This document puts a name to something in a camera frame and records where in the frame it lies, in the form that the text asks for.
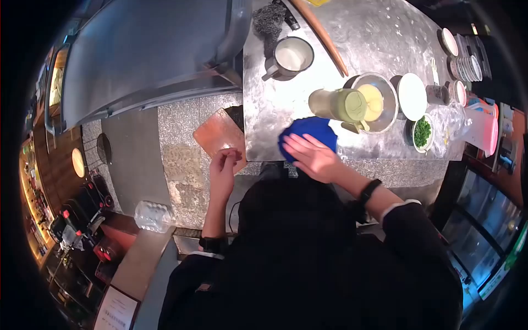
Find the wooden rolling pin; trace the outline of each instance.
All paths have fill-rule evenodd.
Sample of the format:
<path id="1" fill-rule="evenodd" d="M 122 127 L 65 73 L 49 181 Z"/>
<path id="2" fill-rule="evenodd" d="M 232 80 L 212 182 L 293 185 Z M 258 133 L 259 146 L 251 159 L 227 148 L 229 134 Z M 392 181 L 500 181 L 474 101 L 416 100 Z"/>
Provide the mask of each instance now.
<path id="1" fill-rule="evenodd" d="M 308 24 L 310 24 L 315 34 L 317 34 L 317 36 L 326 46 L 326 48 L 330 52 L 330 57 L 337 64 L 337 68 L 341 70 L 345 74 L 345 76 L 348 77 L 348 70 L 346 69 L 345 63 L 343 62 L 341 55 L 339 55 L 339 52 L 337 51 L 334 43 L 332 42 L 332 39 L 330 39 L 330 36 L 326 32 L 325 28 L 321 25 L 321 22 L 317 19 L 317 17 L 315 17 L 314 13 L 310 10 L 310 8 L 308 8 L 308 5 L 304 2 L 304 0 L 290 0 L 290 2 L 297 8 L 297 10 L 308 22 Z"/>

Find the glass door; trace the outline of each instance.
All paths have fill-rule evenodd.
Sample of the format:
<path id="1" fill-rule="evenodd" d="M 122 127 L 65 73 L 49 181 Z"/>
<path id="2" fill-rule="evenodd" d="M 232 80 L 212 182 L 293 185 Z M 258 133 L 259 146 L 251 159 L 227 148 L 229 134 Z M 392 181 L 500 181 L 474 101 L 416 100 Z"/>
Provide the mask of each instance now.
<path id="1" fill-rule="evenodd" d="M 478 291 L 487 285 L 510 253 L 512 240 L 522 229 L 521 219 L 521 210 L 502 192 L 467 171 L 457 203 L 442 230 L 456 260 L 452 264 L 468 274 L 463 285 L 472 282 Z M 465 309 L 471 305 L 465 303 Z"/>

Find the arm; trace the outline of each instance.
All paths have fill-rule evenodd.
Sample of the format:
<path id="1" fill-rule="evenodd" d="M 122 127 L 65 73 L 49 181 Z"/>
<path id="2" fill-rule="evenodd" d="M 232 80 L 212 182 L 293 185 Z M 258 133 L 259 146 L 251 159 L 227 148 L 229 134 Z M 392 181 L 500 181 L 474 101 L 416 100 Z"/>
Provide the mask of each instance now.
<path id="1" fill-rule="evenodd" d="M 335 183 L 359 199 L 361 191 L 371 180 L 341 163 L 337 155 L 316 138 L 308 134 L 303 137 L 295 134 L 284 137 L 284 150 L 298 160 L 294 165 L 311 178 L 323 183 Z M 403 201 L 387 188 L 379 186 L 365 208 L 381 223 L 383 213 L 395 203 Z"/>
<path id="2" fill-rule="evenodd" d="M 284 137 L 284 149 L 298 160 L 294 165 L 315 180 L 340 185 L 358 199 L 370 179 L 341 163 L 331 149 L 314 137 L 303 137 Z M 460 280 L 421 205 L 394 207 L 401 203 L 394 193 L 379 186 L 365 207 L 380 223 L 383 221 L 384 245 L 415 275 L 424 292 L 422 310 L 428 323 L 425 328 L 457 328 L 462 311 Z"/>
<path id="3" fill-rule="evenodd" d="M 236 148 L 222 149 L 216 153 L 209 165 L 211 187 L 209 207 L 205 215 L 202 237 L 220 238 L 225 236 L 225 206 L 233 191 L 233 168 L 242 155 Z"/>
<path id="4" fill-rule="evenodd" d="M 233 168 L 240 159 L 242 159 L 241 154 L 235 148 L 230 148 L 218 151 L 211 160 L 209 166 L 210 200 L 202 237 L 221 238 L 225 236 L 225 206 L 233 191 Z M 217 257 L 191 254 L 174 269 L 167 285 L 158 329 L 173 328 L 180 313 L 184 311 L 186 302 L 202 282 L 207 280 L 207 276 L 219 262 L 221 260 Z"/>

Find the cable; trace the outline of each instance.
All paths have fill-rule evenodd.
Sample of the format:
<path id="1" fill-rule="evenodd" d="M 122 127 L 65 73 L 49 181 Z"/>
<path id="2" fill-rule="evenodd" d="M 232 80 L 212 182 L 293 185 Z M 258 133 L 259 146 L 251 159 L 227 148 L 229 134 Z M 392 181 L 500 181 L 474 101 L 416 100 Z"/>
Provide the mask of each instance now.
<path id="1" fill-rule="evenodd" d="M 228 224 L 229 224 L 229 230 L 231 230 L 231 232 L 233 232 L 233 228 L 231 228 L 231 214 L 233 213 L 234 206 L 237 205 L 237 204 L 240 204 L 240 202 L 234 203 L 233 206 L 231 207 L 231 212 L 229 212 Z"/>

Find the cutting board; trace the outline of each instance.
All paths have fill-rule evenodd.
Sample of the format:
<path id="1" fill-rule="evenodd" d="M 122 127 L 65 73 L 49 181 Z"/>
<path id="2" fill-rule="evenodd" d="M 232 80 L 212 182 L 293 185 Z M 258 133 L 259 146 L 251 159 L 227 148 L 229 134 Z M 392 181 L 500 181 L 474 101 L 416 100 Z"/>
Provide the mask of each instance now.
<path id="1" fill-rule="evenodd" d="M 224 109 L 218 110 L 200 125 L 194 131 L 193 137 L 211 158 L 216 155 L 218 150 L 237 148 L 242 154 L 242 160 L 238 161 L 233 168 L 233 174 L 246 166 L 244 133 Z"/>

